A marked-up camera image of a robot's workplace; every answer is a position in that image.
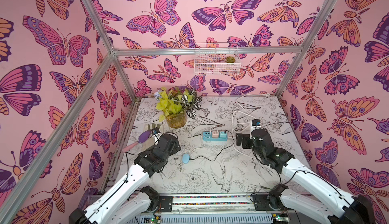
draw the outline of table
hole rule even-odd
[[[236,147],[250,157],[229,147],[223,150],[215,161],[202,157],[187,164],[181,161],[184,153],[188,153],[190,158],[202,155],[213,160],[221,149],[233,143],[229,133],[226,142],[217,143],[202,141],[201,134],[214,126],[218,130],[231,131],[232,113],[235,110],[243,111],[236,103],[237,99],[238,97],[203,97],[202,109],[198,111],[197,118],[193,120],[188,117],[186,125],[180,129],[169,128],[166,122],[161,122],[165,132],[178,135],[181,151],[170,156],[163,171],[155,173],[147,184],[163,194],[268,192],[278,184],[280,182],[278,174],[254,159],[250,149]],[[309,166],[277,97],[247,96],[240,98],[239,102],[251,115],[261,120],[261,126],[268,129],[276,147],[286,149]],[[161,112],[155,109],[156,104],[155,98],[142,99],[127,145],[138,140],[145,124],[158,123]],[[249,122],[251,119],[241,113],[234,115],[234,123]],[[246,125],[235,124],[233,128],[238,133],[249,134],[250,127],[243,130]],[[130,152],[138,154],[141,148],[142,144],[138,144]],[[128,156],[130,165],[135,158]],[[117,179],[126,172],[127,160],[124,156]],[[294,181],[288,186],[296,192],[305,192],[304,188]]]

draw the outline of pink handle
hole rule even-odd
[[[126,152],[126,151],[131,150],[131,149],[132,149],[134,146],[136,146],[137,144],[138,144],[138,141],[134,142],[134,143],[131,144],[131,145],[126,146],[125,148],[122,149],[122,152],[124,153],[124,152]]]

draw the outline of blue computer mouse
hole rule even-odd
[[[189,154],[184,153],[184,154],[182,155],[182,162],[183,162],[183,163],[189,163]]]

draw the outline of power strip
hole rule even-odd
[[[212,133],[209,131],[203,132],[203,141],[227,141],[228,136],[227,132],[225,131],[219,131],[219,137],[218,138],[212,138]]]

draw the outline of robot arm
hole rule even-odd
[[[324,180],[290,152],[274,147],[270,134],[259,127],[258,121],[253,120],[249,141],[258,161],[289,179],[293,178],[320,200],[312,200],[289,190],[285,185],[277,184],[269,192],[270,207],[276,210],[291,208],[323,224],[375,223],[372,203],[366,197],[355,197]]]
[[[152,129],[156,143],[139,153],[128,172],[115,183],[100,199],[85,210],[76,209],[69,216],[69,224],[108,224],[125,223],[141,212],[154,211],[159,205],[159,194],[150,186],[131,201],[123,203],[154,173],[160,172],[168,162],[168,157],[181,150],[176,137],[160,134]]]

